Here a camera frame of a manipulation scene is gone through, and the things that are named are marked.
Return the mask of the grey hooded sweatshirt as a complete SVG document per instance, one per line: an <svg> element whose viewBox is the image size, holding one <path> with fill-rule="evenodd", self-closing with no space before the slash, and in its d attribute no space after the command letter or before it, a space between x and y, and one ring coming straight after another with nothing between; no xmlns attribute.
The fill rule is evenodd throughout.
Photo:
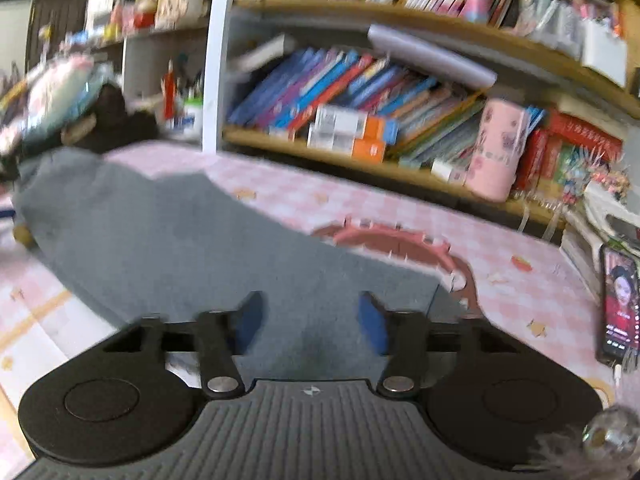
<svg viewBox="0 0 640 480"><path fill-rule="evenodd" d="M434 275L290 230L204 174L150 179L61 148L21 166L14 206L43 262L114 324L189 321L262 292L265 323L236 362L246 380L378 378L385 361L357 321L362 292L438 322L461 313Z"/></svg>

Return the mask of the pink cartoon table mat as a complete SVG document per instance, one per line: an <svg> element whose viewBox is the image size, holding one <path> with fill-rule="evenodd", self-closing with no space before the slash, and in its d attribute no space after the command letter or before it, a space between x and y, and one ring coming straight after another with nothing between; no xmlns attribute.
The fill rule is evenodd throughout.
<svg viewBox="0 0 640 480"><path fill-rule="evenodd" d="M344 220L374 220L440 238L471 268L492 322L585 379L604 402L615 399L612 373L594 356L596 302L560 248L413 198L240 155L150 142L113 160L150 177L202 172L290 231L309 235ZM9 229L1 249L1 448L9 474L29 459L16 419L26 389L112 330Z"/></svg>

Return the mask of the small white charger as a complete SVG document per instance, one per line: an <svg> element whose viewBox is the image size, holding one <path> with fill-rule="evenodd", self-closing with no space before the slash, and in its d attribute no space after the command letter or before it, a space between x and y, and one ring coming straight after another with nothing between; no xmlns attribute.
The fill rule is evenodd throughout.
<svg viewBox="0 0 640 480"><path fill-rule="evenodd" d="M465 179L465 170L456 166L452 162L446 162L441 158L436 158L432 162L431 173L436 178L448 183L462 185Z"/></svg>

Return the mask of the lower white orange box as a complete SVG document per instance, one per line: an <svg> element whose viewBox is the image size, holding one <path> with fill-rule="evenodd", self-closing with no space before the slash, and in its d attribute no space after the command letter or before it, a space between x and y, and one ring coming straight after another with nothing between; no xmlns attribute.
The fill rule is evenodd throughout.
<svg viewBox="0 0 640 480"><path fill-rule="evenodd" d="M386 149L386 144L380 140L322 132L315 126L309 128L307 146L376 164L383 161Z"/></svg>

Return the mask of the white orange box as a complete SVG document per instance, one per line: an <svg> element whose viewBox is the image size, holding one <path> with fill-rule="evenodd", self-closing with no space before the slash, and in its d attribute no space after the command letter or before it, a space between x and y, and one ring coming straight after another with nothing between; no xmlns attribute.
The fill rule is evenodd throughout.
<svg viewBox="0 0 640 480"><path fill-rule="evenodd" d="M334 105L320 105L314 118L314 130L355 139L373 139L386 144L396 143L398 122L395 119L371 115Z"/></svg>
<svg viewBox="0 0 640 480"><path fill-rule="evenodd" d="M380 140L322 132L315 126L309 128L307 146L376 164L383 161L386 149L386 144Z"/></svg>

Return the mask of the pink sticker tumbler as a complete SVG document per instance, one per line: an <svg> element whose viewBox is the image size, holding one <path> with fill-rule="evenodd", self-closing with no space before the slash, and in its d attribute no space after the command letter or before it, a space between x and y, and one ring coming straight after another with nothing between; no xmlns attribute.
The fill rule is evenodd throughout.
<svg viewBox="0 0 640 480"><path fill-rule="evenodd" d="M527 110L509 101L489 99L466 170L465 187L493 203L504 203L515 180L529 122Z"/></svg>

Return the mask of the white green pen jar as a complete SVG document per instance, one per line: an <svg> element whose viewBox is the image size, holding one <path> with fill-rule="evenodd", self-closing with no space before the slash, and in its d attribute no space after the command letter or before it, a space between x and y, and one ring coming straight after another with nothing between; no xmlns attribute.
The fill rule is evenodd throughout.
<svg viewBox="0 0 640 480"><path fill-rule="evenodd" d="M203 99L187 99L183 103L183 133L186 136L200 136L203 131Z"/></svg>

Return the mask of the upper white orange box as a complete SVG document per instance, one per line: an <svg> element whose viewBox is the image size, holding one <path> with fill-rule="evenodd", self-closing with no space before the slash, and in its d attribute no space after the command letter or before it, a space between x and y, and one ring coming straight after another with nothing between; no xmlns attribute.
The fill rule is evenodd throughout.
<svg viewBox="0 0 640 480"><path fill-rule="evenodd" d="M395 119L371 115L334 105L320 105L314 118L314 130L355 139L373 139L386 144L396 143L398 122Z"/></svg>

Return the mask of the smartphone showing video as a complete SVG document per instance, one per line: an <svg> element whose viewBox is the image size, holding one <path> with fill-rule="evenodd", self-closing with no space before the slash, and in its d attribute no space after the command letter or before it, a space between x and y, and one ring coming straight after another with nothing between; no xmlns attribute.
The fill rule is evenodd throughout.
<svg viewBox="0 0 640 480"><path fill-rule="evenodd" d="M597 357L620 364L627 352L639 354L639 273L631 255L610 246L600 249L601 327Z"/></svg>

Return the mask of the stack of papers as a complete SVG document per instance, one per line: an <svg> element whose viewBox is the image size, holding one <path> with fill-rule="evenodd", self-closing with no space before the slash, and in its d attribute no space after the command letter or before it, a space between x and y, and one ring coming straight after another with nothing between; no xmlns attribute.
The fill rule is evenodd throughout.
<svg viewBox="0 0 640 480"><path fill-rule="evenodd" d="M594 299L602 295L602 255L604 246L612 247L639 264L639 249L623 239L613 226L614 220L639 227L639 188L620 202L599 182L590 182L582 199L575 206L565 207L566 222L561 240L561 252L577 271Z"/></svg>

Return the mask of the red hanging tassel charm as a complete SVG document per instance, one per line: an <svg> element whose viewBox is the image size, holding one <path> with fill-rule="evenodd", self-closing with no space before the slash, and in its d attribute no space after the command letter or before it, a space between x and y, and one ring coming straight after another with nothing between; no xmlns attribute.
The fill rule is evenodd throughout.
<svg viewBox="0 0 640 480"><path fill-rule="evenodd" d="M175 117L176 108L176 77L174 71L174 63L169 60L167 72L163 78L163 116L164 121L168 122Z"/></svg>

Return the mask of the white bookshelf unit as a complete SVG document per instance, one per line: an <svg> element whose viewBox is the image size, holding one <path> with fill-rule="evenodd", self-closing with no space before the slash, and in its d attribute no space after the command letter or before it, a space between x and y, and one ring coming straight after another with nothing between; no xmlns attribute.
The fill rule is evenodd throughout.
<svg viewBox="0 0 640 480"><path fill-rule="evenodd" d="M358 162L345 155L308 148L262 130L229 126L232 101L240 95L240 74L231 58L280 34L314 47L343 47L387 56L428 76L462 81L469 70L493 72L490 86L478 93L506 96L520 102L542 90L562 90L597 107L626 129L629 144L639 143L639 102L592 70L541 44L500 29L461 18L423 13L402 6L350 0L214 0L209 17L176 29L144 30L122 38L108 50L119 55L122 93L149 96L169 59L189 42L194 62L204 75L204 124L198 145L206 153L240 151L309 164L319 171L341 167L375 181L417 188L429 202L477 216L511 216L524 211L537 223L552 214L526 200L491 203L458 184L426 170L401 168L392 162Z"/></svg>

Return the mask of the pink white plush pillow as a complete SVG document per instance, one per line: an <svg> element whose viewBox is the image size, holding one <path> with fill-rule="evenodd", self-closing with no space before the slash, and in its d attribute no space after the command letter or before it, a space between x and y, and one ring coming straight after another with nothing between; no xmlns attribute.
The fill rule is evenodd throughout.
<svg viewBox="0 0 640 480"><path fill-rule="evenodd" d="M30 90L24 138L32 140L61 128L79 102L93 73L93 57L72 54L56 58Z"/></svg>

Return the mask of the white storage box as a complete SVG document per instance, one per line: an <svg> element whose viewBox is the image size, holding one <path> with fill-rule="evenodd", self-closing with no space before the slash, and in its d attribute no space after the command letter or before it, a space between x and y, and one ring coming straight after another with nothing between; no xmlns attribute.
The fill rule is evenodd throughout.
<svg viewBox="0 0 640 480"><path fill-rule="evenodd" d="M582 24L584 39L582 40L582 59L585 68L612 81L617 87L626 84L627 44L615 36L608 26L598 22L585 20Z"/></svg>

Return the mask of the fluffy keychain with bead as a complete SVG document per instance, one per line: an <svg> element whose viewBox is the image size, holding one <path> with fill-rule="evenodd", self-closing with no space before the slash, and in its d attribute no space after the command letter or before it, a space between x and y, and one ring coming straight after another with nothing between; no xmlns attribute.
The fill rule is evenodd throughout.
<svg viewBox="0 0 640 480"><path fill-rule="evenodd" d="M638 479L639 414L614 404L583 430L542 434L536 437L530 462L562 479Z"/></svg>

